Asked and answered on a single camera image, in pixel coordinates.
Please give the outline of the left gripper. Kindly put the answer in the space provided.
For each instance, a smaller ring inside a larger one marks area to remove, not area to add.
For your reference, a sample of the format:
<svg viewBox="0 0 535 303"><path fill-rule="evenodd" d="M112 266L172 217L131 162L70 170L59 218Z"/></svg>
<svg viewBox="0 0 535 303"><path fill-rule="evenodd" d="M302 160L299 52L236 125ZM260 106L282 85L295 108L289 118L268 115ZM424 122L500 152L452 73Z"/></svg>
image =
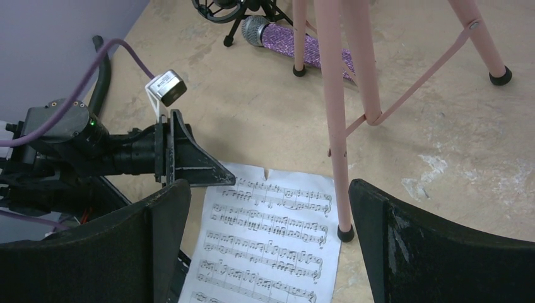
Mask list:
<svg viewBox="0 0 535 303"><path fill-rule="evenodd" d="M191 187L235 185L235 175L197 144L177 109L170 112L169 125L161 117L143 130L111 135L109 175L152 174L156 182L165 183L168 130L170 183L184 179Z"/></svg>

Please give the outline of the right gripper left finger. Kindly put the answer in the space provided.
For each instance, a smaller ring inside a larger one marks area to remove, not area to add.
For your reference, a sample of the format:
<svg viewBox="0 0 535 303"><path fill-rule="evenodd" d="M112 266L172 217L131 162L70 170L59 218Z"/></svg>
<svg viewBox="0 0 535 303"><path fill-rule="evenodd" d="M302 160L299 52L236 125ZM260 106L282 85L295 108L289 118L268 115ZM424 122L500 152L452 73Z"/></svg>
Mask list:
<svg viewBox="0 0 535 303"><path fill-rule="evenodd" d="M40 241L1 245L2 302L167 302L191 202L181 179Z"/></svg>

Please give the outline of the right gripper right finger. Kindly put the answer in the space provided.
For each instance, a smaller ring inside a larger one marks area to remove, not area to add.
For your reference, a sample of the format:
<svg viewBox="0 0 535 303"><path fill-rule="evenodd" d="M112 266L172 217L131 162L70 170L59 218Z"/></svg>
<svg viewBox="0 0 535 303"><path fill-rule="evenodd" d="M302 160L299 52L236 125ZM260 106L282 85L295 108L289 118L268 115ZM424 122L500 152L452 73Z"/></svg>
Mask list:
<svg viewBox="0 0 535 303"><path fill-rule="evenodd" d="M349 198L375 302L533 302L534 243L406 203L363 179Z"/></svg>

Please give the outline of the sheet music page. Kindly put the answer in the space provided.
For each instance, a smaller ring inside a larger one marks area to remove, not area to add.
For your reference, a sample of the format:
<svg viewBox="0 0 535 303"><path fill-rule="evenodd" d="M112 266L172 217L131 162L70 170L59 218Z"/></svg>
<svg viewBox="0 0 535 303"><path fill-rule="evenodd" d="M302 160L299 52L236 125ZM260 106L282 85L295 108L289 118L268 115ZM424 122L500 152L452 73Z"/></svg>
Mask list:
<svg viewBox="0 0 535 303"><path fill-rule="evenodd" d="M209 187L179 302L332 301L341 241L332 178L227 162Z"/></svg>

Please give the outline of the black microphone tripod stand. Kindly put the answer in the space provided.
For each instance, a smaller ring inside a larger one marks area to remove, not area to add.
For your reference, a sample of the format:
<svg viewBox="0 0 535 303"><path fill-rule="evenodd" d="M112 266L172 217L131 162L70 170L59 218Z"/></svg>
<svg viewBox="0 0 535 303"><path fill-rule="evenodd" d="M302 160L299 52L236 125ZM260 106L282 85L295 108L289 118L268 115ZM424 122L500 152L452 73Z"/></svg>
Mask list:
<svg viewBox="0 0 535 303"><path fill-rule="evenodd" d="M277 5L277 1L270 0L243 0L243 1L199 1L192 0L193 7L206 20L217 23L231 23L232 28L223 39L225 47L231 47L234 41L234 35L238 30L238 26L246 17L248 11L256 12L260 9L264 12L264 17L270 22L277 22L285 20L288 24L293 25L291 18L283 12Z"/></svg>

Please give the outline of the pink music stand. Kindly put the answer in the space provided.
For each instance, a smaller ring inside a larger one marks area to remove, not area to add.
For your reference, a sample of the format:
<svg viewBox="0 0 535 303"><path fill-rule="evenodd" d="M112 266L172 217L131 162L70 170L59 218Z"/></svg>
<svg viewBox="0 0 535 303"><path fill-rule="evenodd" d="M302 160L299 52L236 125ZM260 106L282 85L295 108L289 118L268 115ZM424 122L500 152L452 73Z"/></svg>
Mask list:
<svg viewBox="0 0 535 303"><path fill-rule="evenodd" d="M377 68L372 37L370 3L366 0L314 1L316 24L307 20L307 2L294 0L293 44L294 74L305 74L305 34L311 29L319 41L320 70L329 133L328 156L331 158L336 204L338 238L350 242L355 236L348 197L347 137L361 124L382 124L407 99L431 78L466 42L471 40L485 63L493 85L506 85L511 70L500 57L475 1L449 0L449 5L463 26L456 41L409 87L386 111L381 109ZM357 85L364 113L346 125L343 73Z"/></svg>

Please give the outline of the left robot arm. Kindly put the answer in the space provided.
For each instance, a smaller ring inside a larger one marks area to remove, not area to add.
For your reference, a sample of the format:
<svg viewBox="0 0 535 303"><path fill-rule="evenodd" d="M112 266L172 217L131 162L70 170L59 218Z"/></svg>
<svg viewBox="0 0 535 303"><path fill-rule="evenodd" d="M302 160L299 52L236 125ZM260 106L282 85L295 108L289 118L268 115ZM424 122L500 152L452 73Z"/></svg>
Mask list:
<svg viewBox="0 0 535 303"><path fill-rule="evenodd" d="M129 204L110 175L152 174L163 186L232 186L235 176L195 141L178 110L145 129L110 134L79 102L40 138L1 159L1 206L37 217L100 216Z"/></svg>

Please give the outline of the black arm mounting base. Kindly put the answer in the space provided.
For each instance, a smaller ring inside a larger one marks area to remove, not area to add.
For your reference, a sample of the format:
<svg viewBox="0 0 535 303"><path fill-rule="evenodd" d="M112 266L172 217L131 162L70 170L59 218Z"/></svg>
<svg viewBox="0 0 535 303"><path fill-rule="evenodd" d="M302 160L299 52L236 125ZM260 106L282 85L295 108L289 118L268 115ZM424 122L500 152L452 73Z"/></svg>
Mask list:
<svg viewBox="0 0 535 303"><path fill-rule="evenodd" d="M190 264L191 258L183 250L180 250L170 283L170 290L168 291L167 303L178 303Z"/></svg>

